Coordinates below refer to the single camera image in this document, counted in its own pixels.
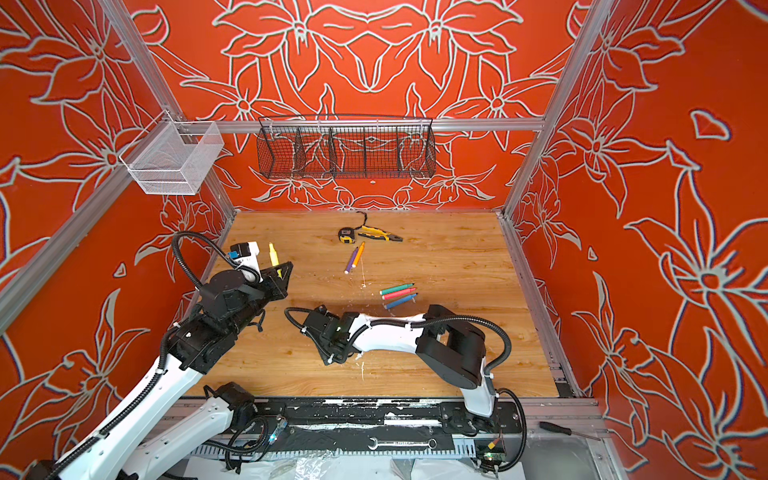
wrench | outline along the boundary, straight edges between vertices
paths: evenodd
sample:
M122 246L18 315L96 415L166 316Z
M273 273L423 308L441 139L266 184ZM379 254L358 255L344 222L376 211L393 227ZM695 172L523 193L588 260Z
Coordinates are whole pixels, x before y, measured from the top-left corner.
M429 439L426 442L411 442L404 440L379 440L376 437L371 437L371 441L373 442L373 445L368 445L368 448L371 450L376 450L378 447L397 447L403 449L423 447L425 449L434 450L437 446L437 440L435 439Z

wooden table surface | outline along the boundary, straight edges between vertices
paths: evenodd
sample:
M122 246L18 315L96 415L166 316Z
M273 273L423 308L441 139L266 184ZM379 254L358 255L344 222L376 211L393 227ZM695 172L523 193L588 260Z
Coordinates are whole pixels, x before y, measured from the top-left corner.
M261 268L271 265L269 242L280 262L292 261L288 298L266 308L264 331L245 329L232 348L193 387L214 388L234 381L256 396L460 396L413 354L373 351L343 365L326 366L311 340L283 315L287 306L325 304L374 316L410 316L437 303L454 313L480 316L501 326L512 339L509 359L493 370L496 388L519 396L558 396L528 307L492 213L369 213L368 225L400 235L402 243L366 240L362 262L350 275L344 268L355 245L340 243L341 227L356 227L355 213L241 213L224 250L257 241ZM214 272L227 268L219 259ZM415 283L416 302L388 313L379 291ZM295 314L303 322L303 314ZM501 339L485 329L488 361L502 350Z

tape measure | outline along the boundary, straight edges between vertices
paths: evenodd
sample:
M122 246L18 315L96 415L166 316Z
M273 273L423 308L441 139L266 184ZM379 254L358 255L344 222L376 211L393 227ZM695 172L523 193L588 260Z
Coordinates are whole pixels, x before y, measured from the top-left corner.
M355 243L355 229L344 227L339 230L339 241L341 243Z

red floral wallpaper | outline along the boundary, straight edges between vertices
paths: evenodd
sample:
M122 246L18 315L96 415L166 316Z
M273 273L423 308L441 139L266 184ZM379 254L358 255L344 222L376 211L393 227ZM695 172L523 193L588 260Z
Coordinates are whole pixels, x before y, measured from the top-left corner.
M127 0L189 118L543 115L588 0ZM431 180L267 180L252 135L216 172L244 210L500 207L531 132L439 135Z
M97 2L0 5L0 290L118 166L160 109ZM132 184L0 336L0 478L58 458L157 356L192 285L177 230L218 237L212 193L148 196ZM185 259L202 273L210 251Z
M216 239L225 223L205 186L179 197L128 187L2 335L0 478L58 458L131 391L193 293L171 237ZM201 275L210 248L190 239L181 248Z
M631 478L768 472L764 45L764 2L616 2L514 214Z
M97 2L0 5L0 290L160 112Z

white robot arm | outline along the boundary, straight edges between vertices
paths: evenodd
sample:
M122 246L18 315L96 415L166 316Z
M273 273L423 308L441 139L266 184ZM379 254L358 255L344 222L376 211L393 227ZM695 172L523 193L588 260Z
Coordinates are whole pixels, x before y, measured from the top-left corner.
M178 251L182 236L207 241L233 269L202 284ZM27 480L155 480L198 445L210 444L213 436L253 421L255 398L229 383L182 422L139 445L165 412L234 345L238 334L254 325L251 320L259 314L263 319L265 305L286 298L293 268L288 262L258 270L255 242L232 246L233 252L225 255L204 235L187 231L177 233L171 246L182 270L200 291L200 303L187 319L165 333L161 354L120 405L57 462L35 465ZM308 313L303 325L290 315L296 311ZM356 353L377 349L415 353L446 382L461 389L467 411L486 418L493 414L496 393L490 372L509 356L511 343L504 330L488 320L455 315L437 305L406 318L354 312L339 318L324 306L288 308L285 314L315 343L325 364L344 363ZM472 323L495 331L505 342L504 352L488 365L485 334ZM443 333L449 335L446 344L439 342ZM270 443L277 433L276 429ZM249 452L260 446L249 447Z
M304 324L291 315L308 313ZM473 316L455 315L440 305L427 313L402 318L378 318L365 313L347 312L341 317L325 306L314 310L287 308L286 317L317 347L324 363L344 363L350 356L370 350L415 353L440 378L459 387L468 412L490 417L496 398L491 369L504 362L511 352L511 341L503 329ZM504 352L485 363L485 334L472 323L488 327L504 340ZM443 344L439 336L448 333Z

